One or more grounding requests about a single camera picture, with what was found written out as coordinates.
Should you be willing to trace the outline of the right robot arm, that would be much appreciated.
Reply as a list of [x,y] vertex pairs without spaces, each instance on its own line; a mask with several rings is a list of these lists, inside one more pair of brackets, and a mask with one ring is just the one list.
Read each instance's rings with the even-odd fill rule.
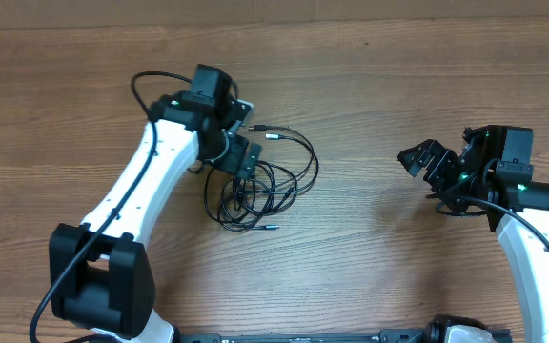
[[525,339],[549,342],[549,183],[533,179],[534,133],[488,125],[462,137],[461,153],[428,139],[397,159],[412,176],[425,173],[439,214],[487,217],[512,271]]

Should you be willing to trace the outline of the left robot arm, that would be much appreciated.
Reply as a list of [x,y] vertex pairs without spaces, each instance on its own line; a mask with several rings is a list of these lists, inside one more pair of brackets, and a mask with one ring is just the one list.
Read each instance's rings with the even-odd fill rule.
[[238,99],[229,74],[199,65],[188,82],[142,107],[144,134],[107,196],[79,225],[59,224],[52,233],[51,286],[31,320],[31,341],[46,308],[90,330],[89,342],[180,341],[154,308],[147,249],[155,222],[194,162],[247,180],[261,152],[237,133],[254,107]]

